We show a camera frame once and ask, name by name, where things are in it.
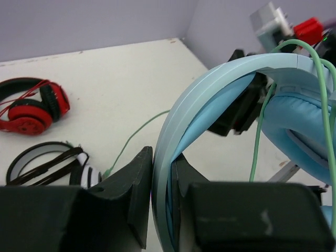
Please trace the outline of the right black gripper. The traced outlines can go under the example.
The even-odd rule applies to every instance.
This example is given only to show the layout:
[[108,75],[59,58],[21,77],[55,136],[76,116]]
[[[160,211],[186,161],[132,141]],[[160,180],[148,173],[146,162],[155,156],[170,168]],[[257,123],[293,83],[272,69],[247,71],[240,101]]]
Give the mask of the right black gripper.
[[[313,48],[319,57],[335,65],[335,31],[327,31],[323,40]],[[225,137],[230,130],[237,134],[247,131],[259,116],[261,107],[269,90],[266,75],[256,73],[248,87],[229,105],[208,131]]]

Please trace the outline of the light blue headphones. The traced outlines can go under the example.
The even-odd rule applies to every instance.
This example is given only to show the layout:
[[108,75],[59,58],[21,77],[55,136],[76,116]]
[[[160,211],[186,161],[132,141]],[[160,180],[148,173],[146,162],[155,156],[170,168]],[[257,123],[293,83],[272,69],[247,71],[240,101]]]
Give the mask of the light blue headphones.
[[204,131],[226,136],[259,118],[259,132],[315,178],[335,181],[334,66],[298,54],[232,59],[196,79],[178,98],[154,155],[152,204],[163,250],[174,251],[171,166]]

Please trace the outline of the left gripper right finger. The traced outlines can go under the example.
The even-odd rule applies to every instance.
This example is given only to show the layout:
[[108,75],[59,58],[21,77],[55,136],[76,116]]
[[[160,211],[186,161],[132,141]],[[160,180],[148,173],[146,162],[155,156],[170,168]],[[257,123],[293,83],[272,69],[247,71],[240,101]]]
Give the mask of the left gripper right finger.
[[333,251],[322,189],[295,183],[214,182],[173,162],[176,251]]

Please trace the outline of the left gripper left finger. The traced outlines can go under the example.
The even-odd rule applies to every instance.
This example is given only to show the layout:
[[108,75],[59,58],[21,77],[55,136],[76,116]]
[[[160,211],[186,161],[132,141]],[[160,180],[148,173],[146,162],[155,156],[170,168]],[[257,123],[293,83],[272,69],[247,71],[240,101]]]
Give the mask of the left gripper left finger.
[[153,149],[90,189],[1,187],[1,251],[142,251]]

